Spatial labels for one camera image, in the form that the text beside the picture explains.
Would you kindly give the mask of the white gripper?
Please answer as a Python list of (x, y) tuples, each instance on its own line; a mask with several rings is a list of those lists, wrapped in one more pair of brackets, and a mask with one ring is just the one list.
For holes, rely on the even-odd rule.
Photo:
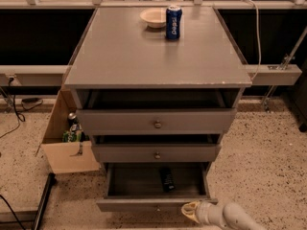
[(223, 226), (223, 208), (206, 201), (192, 201), (181, 207), (181, 213), (196, 223)]

